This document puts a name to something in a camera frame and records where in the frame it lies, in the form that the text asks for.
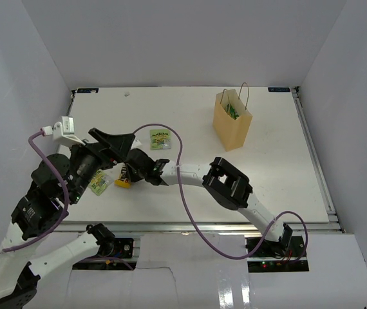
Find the yellow m&m's candy bag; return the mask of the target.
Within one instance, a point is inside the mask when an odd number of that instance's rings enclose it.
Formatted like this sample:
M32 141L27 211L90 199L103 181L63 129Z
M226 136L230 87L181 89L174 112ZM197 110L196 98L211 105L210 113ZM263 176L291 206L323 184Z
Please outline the yellow m&m's candy bag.
M124 164L121 169L118 178L114 181L115 186L129 189L131 187L131 177L127 165Z

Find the brown paper bag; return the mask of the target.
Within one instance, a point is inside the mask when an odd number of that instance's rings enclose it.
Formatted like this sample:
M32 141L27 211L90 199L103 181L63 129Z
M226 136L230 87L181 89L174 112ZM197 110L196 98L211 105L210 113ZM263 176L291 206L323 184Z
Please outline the brown paper bag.
M252 114L248 111L250 89L244 82L239 91L236 89L223 89L216 95L212 126L226 151L243 147L249 132ZM232 104L239 114L234 120L224 110Z

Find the green yellow chip bag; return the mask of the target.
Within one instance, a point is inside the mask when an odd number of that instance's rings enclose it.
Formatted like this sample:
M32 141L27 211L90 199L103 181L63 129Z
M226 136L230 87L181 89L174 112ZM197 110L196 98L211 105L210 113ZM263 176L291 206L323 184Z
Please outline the green yellow chip bag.
M230 103L228 103L225 107L224 107L225 112L234 120L236 120L239 117L238 112L236 111L236 109L234 108L234 106Z

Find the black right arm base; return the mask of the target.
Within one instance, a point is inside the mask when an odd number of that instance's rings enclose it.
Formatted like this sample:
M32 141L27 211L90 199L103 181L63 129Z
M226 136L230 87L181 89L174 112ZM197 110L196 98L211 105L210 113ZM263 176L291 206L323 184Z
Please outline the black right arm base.
M310 270L306 254L297 261L294 260L304 249L304 239L293 236L290 246L285 253L275 253L268 243L264 242L260 248L247 259L250 274L308 272Z

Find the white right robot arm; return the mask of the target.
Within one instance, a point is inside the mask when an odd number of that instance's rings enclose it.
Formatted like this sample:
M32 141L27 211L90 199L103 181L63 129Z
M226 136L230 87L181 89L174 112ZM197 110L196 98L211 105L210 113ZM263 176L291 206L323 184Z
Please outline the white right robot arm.
M290 226L276 219L258 200L249 178L222 157L210 164L178 164L168 159L153 160L142 150L132 149L126 166L132 182L203 187L223 208L239 212L260 232L266 232L264 242L273 255L284 256L292 248Z

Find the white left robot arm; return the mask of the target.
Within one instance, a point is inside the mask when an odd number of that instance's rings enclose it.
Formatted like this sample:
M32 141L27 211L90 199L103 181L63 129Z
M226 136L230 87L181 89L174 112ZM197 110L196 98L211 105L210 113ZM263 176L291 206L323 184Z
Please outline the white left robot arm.
M134 134L110 135L90 129L94 142L77 138L61 123L44 127L41 136L52 136L70 155L42 155L32 172L32 183L12 212L0 245L0 308L22 308L46 280L81 261L121 260L127 257L124 241L103 224L88 225L72 242L36 257L35 252L68 215L99 171L124 163Z

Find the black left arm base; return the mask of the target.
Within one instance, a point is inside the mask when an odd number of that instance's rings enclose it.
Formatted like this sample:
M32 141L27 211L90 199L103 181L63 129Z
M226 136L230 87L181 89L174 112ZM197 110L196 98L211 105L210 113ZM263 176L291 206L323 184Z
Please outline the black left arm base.
M133 238L116 238L112 242L101 245L95 255L87 257L84 260L94 261L112 258L129 259L133 257L134 244Z

